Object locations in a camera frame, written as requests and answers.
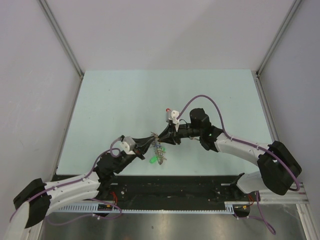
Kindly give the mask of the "large keyring with many rings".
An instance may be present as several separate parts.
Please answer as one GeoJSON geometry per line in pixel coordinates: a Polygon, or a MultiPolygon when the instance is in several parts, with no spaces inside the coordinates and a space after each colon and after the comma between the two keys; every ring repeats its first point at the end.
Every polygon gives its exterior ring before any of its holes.
{"type": "Polygon", "coordinates": [[[159,136],[155,132],[151,132],[151,136],[154,137],[154,140],[151,143],[154,156],[149,160],[149,162],[151,164],[158,163],[159,165],[162,165],[164,161],[167,160],[164,156],[166,149],[161,145],[159,141],[159,136]]]}

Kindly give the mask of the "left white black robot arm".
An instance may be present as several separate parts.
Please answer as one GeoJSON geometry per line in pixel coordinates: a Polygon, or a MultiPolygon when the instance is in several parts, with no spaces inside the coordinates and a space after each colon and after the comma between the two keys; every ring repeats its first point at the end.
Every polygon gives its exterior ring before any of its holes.
{"type": "Polygon", "coordinates": [[[44,182],[41,178],[32,180],[13,200],[15,212],[11,223],[19,223],[23,229],[30,228],[65,205],[77,201],[105,200],[110,196],[116,174],[122,172],[134,159],[144,160],[155,137],[132,138],[121,136],[119,153],[114,148],[101,153],[87,173],[71,178],[44,182]]]}

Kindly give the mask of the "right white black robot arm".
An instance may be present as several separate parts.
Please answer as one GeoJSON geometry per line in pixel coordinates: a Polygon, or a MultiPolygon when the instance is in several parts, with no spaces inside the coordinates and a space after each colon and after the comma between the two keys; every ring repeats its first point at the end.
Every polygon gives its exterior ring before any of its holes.
{"type": "Polygon", "coordinates": [[[301,166],[280,141],[259,144],[228,137],[222,129],[211,124],[202,108],[189,113],[189,123],[181,124],[179,115],[176,110],[166,109],[168,125],[159,135],[161,143],[179,145],[183,138],[198,138],[207,151],[230,154],[258,167],[256,172],[239,174],[233,182],[230,194],[237,201],[262,190],[283,196],[302,173],[301,166]]]}

